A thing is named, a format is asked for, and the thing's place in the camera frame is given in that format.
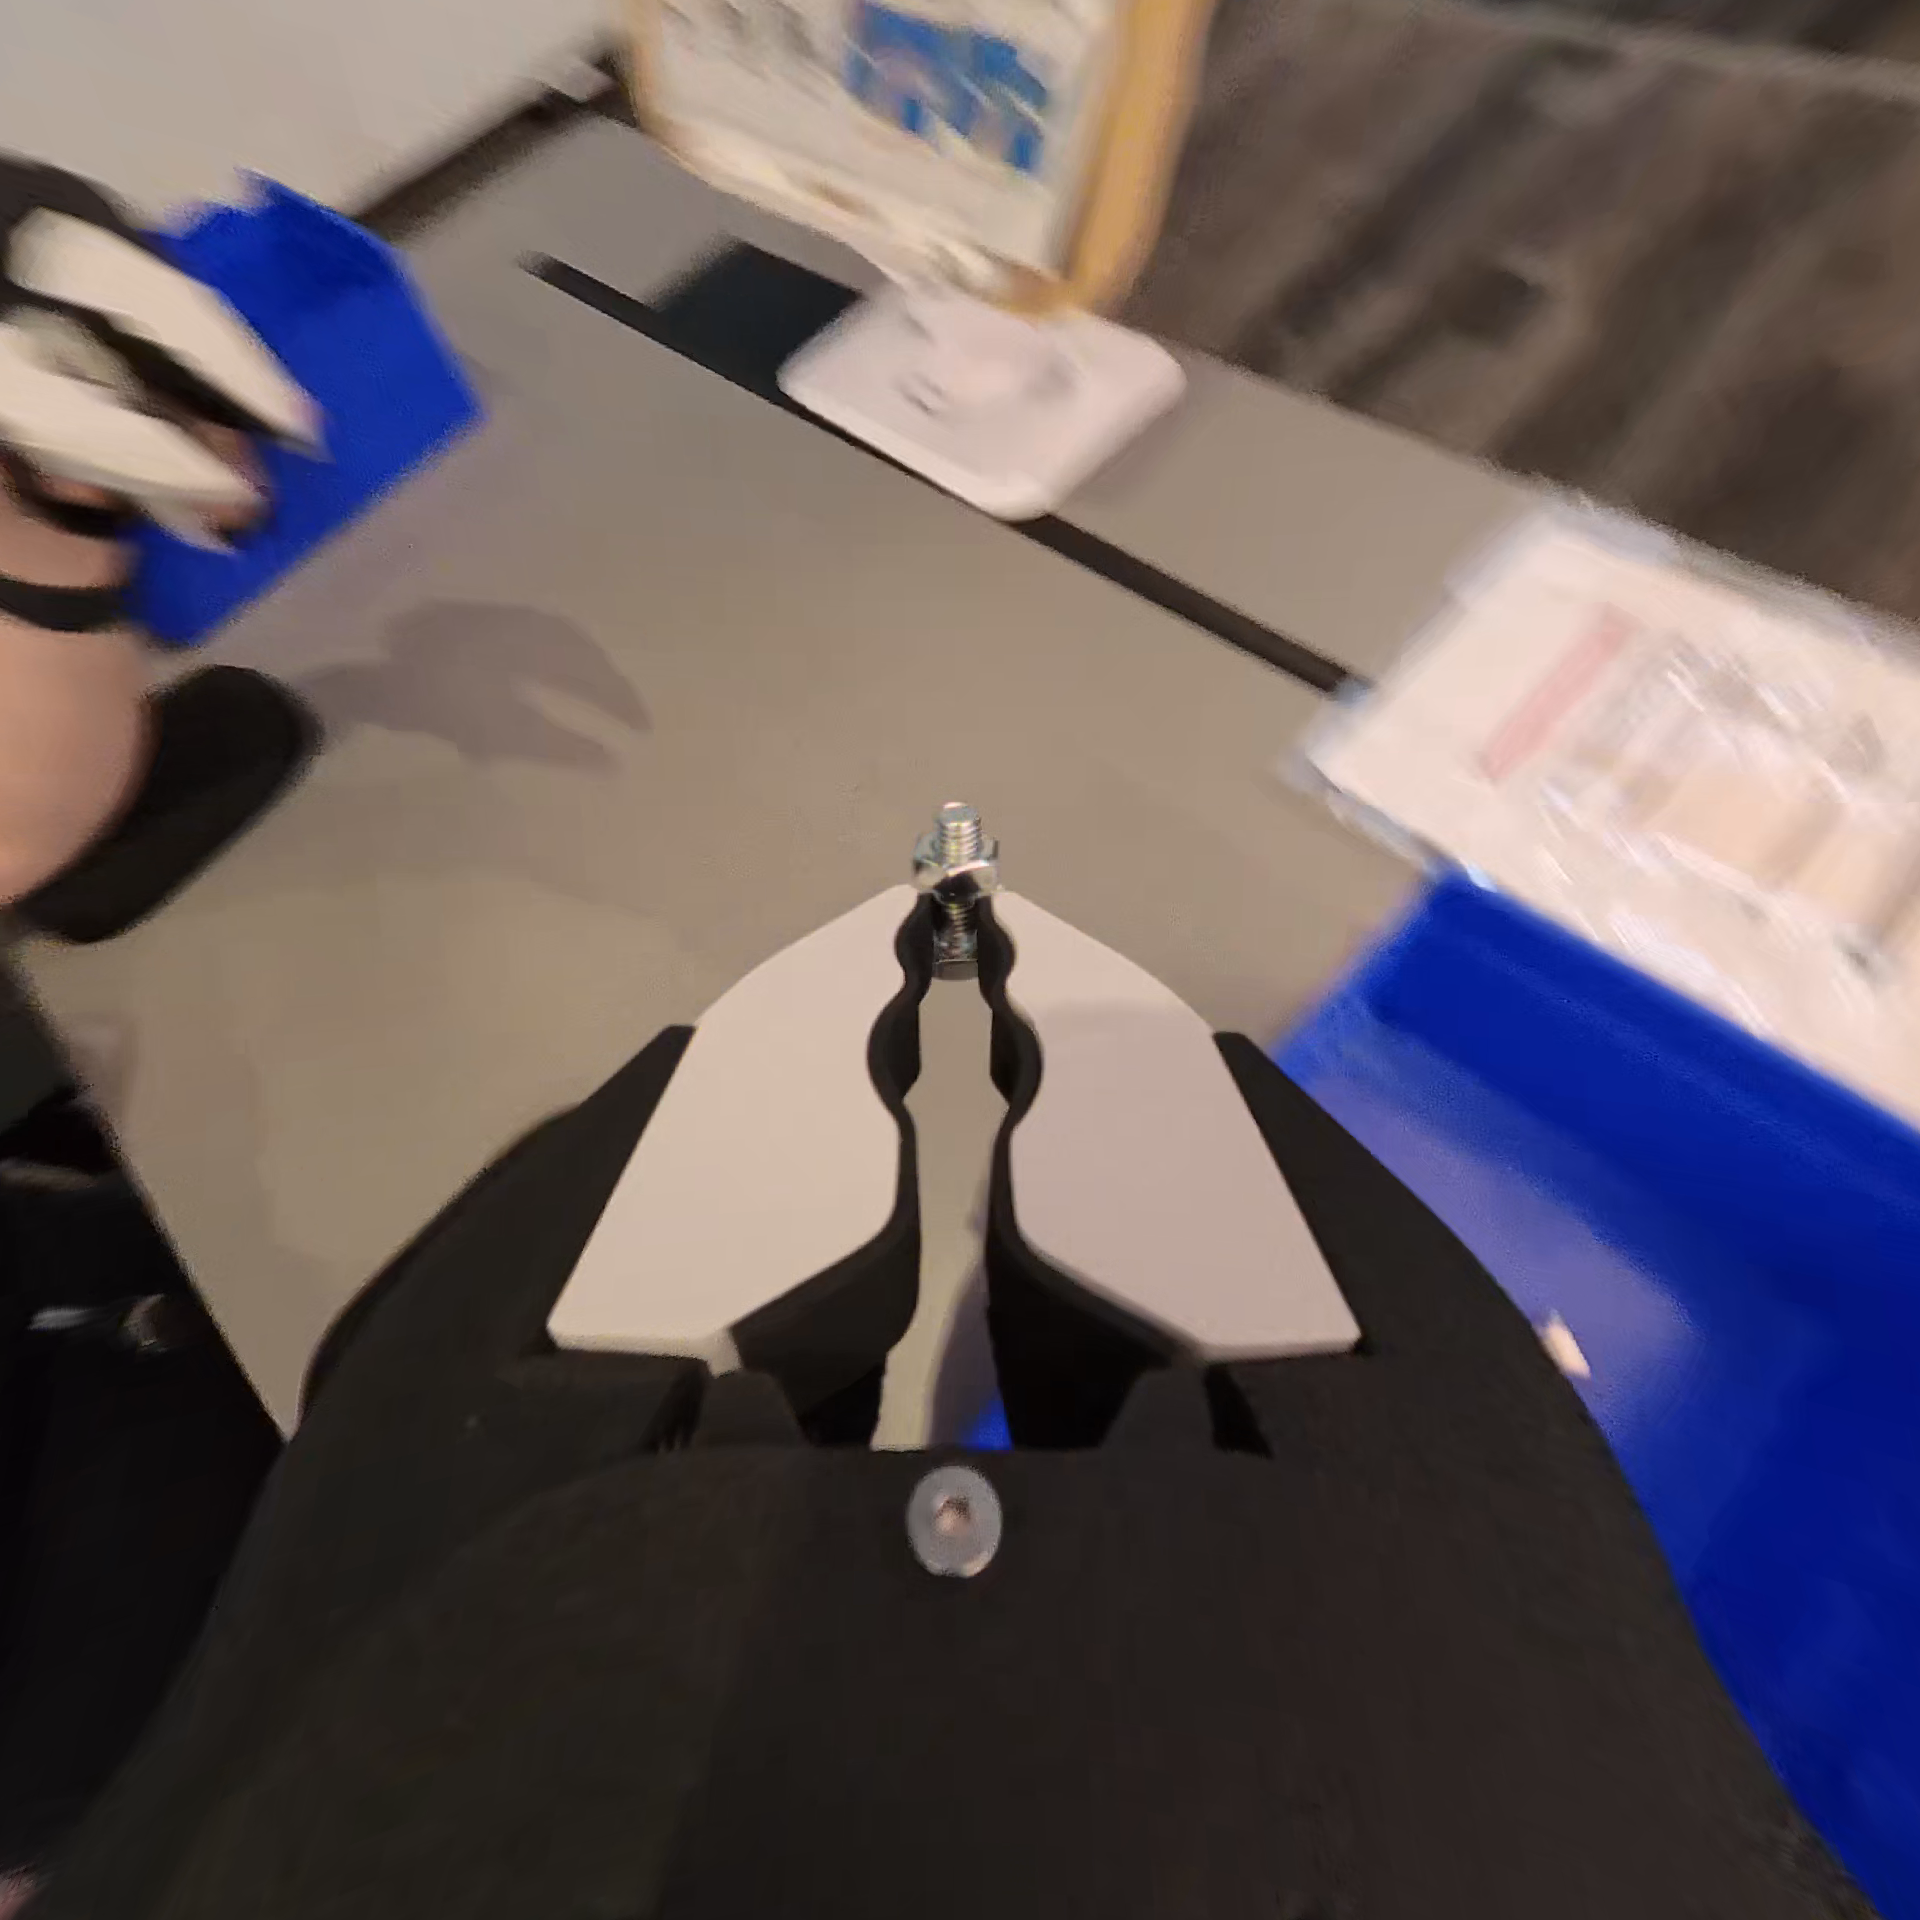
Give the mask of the laminated instruction sheet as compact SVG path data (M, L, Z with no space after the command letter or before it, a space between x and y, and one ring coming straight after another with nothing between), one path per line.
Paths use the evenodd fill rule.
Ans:
M1915 626L1551 498L1303 738L1303 779L1915 1121Z

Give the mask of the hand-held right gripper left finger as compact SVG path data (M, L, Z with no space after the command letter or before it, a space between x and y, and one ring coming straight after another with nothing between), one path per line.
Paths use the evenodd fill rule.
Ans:
M558 1349L731 1371L758 1313L918 1220L905 1099L874 1067L916 902L892 885L703 1009L546 1317Z

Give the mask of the person's left forearm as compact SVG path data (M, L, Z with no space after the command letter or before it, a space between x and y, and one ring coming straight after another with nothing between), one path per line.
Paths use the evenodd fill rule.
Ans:
M3 906L66 874L154 758L154 652L133 632L3 619Z

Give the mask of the wooden document stand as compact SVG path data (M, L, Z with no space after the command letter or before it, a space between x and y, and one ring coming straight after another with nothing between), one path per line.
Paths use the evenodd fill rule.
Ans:
M636 5L623 8L630 42L634 108ZM932 280L886 272L866 259L877 272L900 286L974 297L1023 320L1042 320L1069 310L1107 313L1115 301L1125 300L1161 234L1173 170L1193 116L1214 8L1207 3L1100 5L1123 8L1119 50L1086 187L1074 205L1062 267L1053 277L1033 272L1010 274L985 293L947 277Z

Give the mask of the printed instruction poster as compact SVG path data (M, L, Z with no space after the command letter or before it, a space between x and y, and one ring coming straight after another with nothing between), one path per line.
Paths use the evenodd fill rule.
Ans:
M636 5L636 113L734 198L985 293L1062 267L1119 26L1100 3Z

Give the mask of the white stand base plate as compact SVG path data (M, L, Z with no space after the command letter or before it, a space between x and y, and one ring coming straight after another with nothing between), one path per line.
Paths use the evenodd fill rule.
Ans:
M889 288L791 353L777 387L970 507L1033 522L1170 414L1187 376L1161 342L1084 310L1023 320L971 294Z

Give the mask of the black wrist rest pad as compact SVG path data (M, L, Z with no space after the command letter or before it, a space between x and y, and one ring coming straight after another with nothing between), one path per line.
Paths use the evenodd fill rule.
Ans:
M133 798L7 914L61 944L122 938L282 805L322 741L310 702L269 675L233 664L183 675L151 698L151 755Z

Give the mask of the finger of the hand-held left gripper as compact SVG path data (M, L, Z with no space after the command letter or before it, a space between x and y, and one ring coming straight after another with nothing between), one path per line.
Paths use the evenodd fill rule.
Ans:
M47 328L3 324L3 442L37 474L105 492L142 520L251 520L263 507L237 468L82 373Z
M7 266L30 294L73 305L162 371L195 377L253 429L295 449L322 449L322 414L303 387L231 305L138 241L42 208L9 241Z

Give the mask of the blue divided plastic bin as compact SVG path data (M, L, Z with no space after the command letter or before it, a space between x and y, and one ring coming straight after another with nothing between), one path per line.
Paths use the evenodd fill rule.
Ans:
M269 446L269 507L231 550L138 534L135 625L195 649L277 590L482 418L399 254L342 212L253 178L247 203L207 203L159 250L220 293L319 406L327 456Z

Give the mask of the person's left hand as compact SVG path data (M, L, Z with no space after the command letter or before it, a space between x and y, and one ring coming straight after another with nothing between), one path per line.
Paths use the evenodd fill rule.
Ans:
M119 540L68 532L3 493L3 579L57 590L124 587L129 548Z

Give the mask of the silver hex bolt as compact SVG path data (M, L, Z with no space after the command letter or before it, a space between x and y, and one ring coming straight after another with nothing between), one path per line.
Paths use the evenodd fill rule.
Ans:
M935 811L932 833L950 837L963 845L985 835L985 825L974 805L947 802ZM942 900L939 926L935 934L935 961L947 978L967 978L975 971L975 906L978 900Z

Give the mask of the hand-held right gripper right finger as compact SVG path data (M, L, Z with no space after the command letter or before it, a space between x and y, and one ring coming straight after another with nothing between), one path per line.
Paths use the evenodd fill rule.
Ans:
M1214 1029L1139 963L994 898L1005 998L1039 1049L1012 1122L1018 1244L1212 1362L1354 1352L1361 1326Z

